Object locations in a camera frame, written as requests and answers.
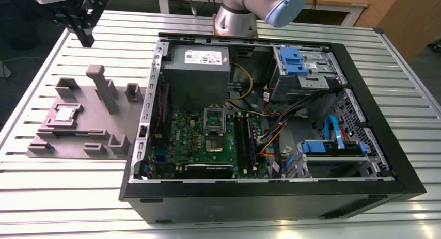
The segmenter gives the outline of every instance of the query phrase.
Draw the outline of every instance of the slotted metal table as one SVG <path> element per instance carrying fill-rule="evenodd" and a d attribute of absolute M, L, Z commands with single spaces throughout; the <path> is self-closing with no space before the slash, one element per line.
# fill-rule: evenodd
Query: slotted metal table
<path fill-rule="evenodd" d="M 440 238 L 441 109 L 388 38 L 369 28 L 258 23 L 262 38 L 343 43 L 428 193 L 337 220 L 148 225 L 118 200 L 124 161 L 31 159 L 27 146 L 61 77 L 147 86 L 158 32 L 211 34 L 211 18 L 107 11 L 92 49 L 64 32 L 0 133 L 0 235 L 68 238 Z"/>

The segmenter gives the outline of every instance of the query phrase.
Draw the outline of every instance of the floor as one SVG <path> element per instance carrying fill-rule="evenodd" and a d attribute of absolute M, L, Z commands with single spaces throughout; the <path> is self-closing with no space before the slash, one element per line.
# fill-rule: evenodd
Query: floor
<path fill-rule="evenodd" d="M 198 14 L 210 16 L 210 5 L 204 2 L 194 3 Z M 159 12 L 159 5 L 152 0 L 112 0 L 108 10 L 134 11 L 134 12 Z M 190 14 L 190 5 L 186 1 L 170 1 L 170 11 L 174 14 Z M 0 60 L 5 61 L 20 57 L 20 59 L 5 63 L 5 66 L 15 73 L 12 80 L 0 78 L 0 128 L 7 122 L 9 115 L 20 101 L 20 98 L 29 86 L 29 83 L 39 71 L 47 55 L 51 52 L 53 44 L 63 32 L 63 28 L 55 26 L 43 19 L 32 21 L 40 36 L 40 45 L 28 51 L 16 51 L 8 47 L 4 40 L 0 38 Z M 428 47 L 420 57 L 410 63 L 420 79 L 425 83 L 429 91 L 441 103 L 441 53 L 434 53 Z"/>

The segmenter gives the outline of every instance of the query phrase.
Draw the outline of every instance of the motherboard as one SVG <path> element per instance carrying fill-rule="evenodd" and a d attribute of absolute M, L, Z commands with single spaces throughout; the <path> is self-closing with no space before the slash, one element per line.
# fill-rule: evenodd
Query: motherboard
<path fill-rule="evenodd" d="M 204 113 L 174 113 L 168 147 L 152 150 L 156 161 L 146 172 L 155 179 L 206 176 L 207 169 L 210 179 L 267 178 L 267 161 L 258 162 L 254 153 L 261 134 L 261 119 L 250 114 L 226 115 L 223 108 L 218 113 L 210 108 Z"/>

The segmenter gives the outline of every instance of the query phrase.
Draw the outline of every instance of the ram slot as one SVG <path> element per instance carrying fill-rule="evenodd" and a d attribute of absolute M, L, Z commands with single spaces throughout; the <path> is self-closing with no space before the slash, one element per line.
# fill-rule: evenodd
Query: ram slot
<path fill-rule="evenodd" d="M 245 173 L 246 170 L 246 153 L 243 144 L 243 133 L 242 133 L 242 122 L 241 114 L 235 115 L 234 118 L 234 139 L 235 139 L 235 154 L 236 154 L 236 165 L 239 173 Z"/>
<path fill-rule="evenodd" d="M 241 117 L 241 126 L 242 126 L 242 145 L 245 149 L 245 158 L 246 158 L 245 167 L 247 169 L 247 173 L 251 173 L 253 161 L 251 161 L 251 152 L 250 152 L 249 120 L 246 116 Z"/>
<path fill-rule="evenodd" d="M 251 126 L 251 119 L 250 119 L 250 114 L 245 117 L 246 123 L 247 123 L 247 136 L 249 136 L 249 159 L 250 159 L 250 167 L 254 170 L 255 166 L 255 145 L 254 145 L 254 135 L 253 135 L 253 126 Z"/>

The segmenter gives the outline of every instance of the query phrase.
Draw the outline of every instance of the open computer tower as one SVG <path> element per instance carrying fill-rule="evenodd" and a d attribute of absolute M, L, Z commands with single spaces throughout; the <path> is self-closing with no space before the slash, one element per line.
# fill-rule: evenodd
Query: open computer tower
<path fill-rule="evenodd" d="M 147 222 L 347 218 L 425 193 L 341 44 L 160 34 L 128 155 Z"/>

